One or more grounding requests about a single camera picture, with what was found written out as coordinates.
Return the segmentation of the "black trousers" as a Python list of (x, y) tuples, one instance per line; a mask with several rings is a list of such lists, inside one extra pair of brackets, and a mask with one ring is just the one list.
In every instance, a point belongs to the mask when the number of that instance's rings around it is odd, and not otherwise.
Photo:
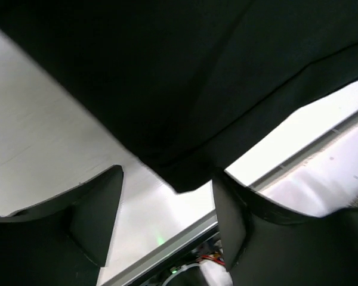
[(358, 80), (358, 1), (0, 1), (0, 30), (178, 192)]

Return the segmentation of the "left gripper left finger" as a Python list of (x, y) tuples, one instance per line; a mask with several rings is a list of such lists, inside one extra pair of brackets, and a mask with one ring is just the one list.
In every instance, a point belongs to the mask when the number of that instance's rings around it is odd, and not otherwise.
[(0, 285), (95, 285), (106, 265), (124, 172), (114, 165), (0, 216)]

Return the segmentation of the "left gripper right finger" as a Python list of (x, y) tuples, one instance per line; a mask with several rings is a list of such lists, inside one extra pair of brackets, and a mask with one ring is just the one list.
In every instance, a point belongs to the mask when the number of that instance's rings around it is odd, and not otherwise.
[(307, 216), (223, 171), (212, 188), (234, 285), (358, 285), (358, 208)]

